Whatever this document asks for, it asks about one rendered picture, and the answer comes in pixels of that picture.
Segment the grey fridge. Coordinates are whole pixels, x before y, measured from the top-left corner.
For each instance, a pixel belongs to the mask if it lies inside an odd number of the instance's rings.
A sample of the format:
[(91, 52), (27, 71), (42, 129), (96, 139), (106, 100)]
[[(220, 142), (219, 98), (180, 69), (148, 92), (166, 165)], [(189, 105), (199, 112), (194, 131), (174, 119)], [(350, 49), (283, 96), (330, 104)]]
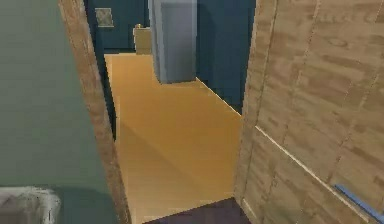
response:
[(154, 71), (161, 84), (196, 78), (197, 0), (148, 0)]

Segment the tan wooden cabinet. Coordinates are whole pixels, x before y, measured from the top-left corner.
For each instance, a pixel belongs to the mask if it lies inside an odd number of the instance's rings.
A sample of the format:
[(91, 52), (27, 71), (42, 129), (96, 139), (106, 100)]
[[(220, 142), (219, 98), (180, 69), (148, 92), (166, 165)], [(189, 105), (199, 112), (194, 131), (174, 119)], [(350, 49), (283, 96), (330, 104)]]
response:
[(151, 30), (149, 27), (143, 27), (136, 24), (133, 29), (135, 50), (138, 55), (151, 54)]

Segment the light wooden room door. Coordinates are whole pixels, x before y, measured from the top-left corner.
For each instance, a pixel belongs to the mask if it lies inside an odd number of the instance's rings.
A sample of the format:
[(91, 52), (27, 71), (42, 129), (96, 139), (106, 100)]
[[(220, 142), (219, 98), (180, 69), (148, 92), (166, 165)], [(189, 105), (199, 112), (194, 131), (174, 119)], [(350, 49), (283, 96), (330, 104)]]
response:
[(379, 224), (384, 0), (255, 0), (234, 196), (251, 224)]

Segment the grey white bin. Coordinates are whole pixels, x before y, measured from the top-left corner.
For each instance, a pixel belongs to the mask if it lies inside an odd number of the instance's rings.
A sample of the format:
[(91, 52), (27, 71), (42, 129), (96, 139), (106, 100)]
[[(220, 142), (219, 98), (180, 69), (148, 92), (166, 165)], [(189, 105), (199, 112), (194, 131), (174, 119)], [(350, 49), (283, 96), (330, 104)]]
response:
[(51, 189), (0, 187), (0, 224), (59, 224), (60, 206)]

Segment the grey framed wall picture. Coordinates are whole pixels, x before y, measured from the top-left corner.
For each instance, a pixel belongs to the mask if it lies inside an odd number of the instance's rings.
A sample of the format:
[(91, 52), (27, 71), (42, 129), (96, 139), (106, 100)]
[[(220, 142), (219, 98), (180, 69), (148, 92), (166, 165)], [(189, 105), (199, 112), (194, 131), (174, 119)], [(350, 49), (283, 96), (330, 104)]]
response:
[(113, 16), (111, 8), (96, 8), (96, 19), (99, 27), (113, 27)]

